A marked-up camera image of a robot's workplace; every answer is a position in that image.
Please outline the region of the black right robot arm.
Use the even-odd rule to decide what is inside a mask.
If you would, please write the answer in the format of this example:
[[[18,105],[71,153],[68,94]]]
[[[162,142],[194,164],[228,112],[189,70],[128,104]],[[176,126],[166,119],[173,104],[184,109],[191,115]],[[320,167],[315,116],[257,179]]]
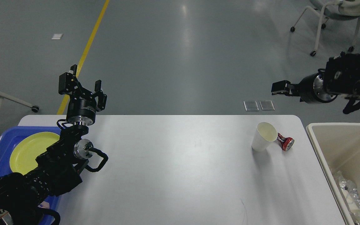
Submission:
[[[294,84],[283,80],[272,84],[271,95],[299,97],[308,104],[331,103],[337,97],[348,100],[343,109],[350,114],[360,109],[360,53],[341,52],[330,57],[325,68]]]

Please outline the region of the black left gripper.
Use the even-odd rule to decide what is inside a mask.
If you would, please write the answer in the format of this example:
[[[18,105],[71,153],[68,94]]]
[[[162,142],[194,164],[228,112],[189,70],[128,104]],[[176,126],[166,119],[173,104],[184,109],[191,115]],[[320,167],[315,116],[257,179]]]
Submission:
[[[76,77],[77,67],[72,65],[69,72],[59,76],[58,93],[68,95],[70,99],[66,113],[67,122],[92,125],[96,120],[96,111],[105,109],[107,95],[103,93],[101,80],[95,82],[94,94],[84,88]]]

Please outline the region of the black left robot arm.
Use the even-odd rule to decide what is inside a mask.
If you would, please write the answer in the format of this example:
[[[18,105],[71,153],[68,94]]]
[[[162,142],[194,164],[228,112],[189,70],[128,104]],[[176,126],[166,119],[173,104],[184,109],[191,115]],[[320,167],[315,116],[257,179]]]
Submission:
[[[37,225],[44,216],[60,224],[60,214],[40,204],[48,196],[60,196],[81,184],[81,172],[100,171],[108,156],[83,136],[103,111],[107,95],[101,80],[94,92],[84,88],[76,77],[77,65],[59,76],[58,93],[70,98],[66,118],[57,121],[59,140],[36,157],[37,167],[25,175],[13,172],[0,177],[0,225]]]

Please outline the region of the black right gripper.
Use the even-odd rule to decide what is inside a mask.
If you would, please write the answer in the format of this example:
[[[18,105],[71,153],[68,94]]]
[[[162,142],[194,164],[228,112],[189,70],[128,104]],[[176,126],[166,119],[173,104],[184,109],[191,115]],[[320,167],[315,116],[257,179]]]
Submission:
[[[271,87],[271,95],[300,97],[300,102],[308,104],[330,103],[338,96],[325,91],[324,81],[319,73],[303,78],[298,84],[286,80],[274,82]]]

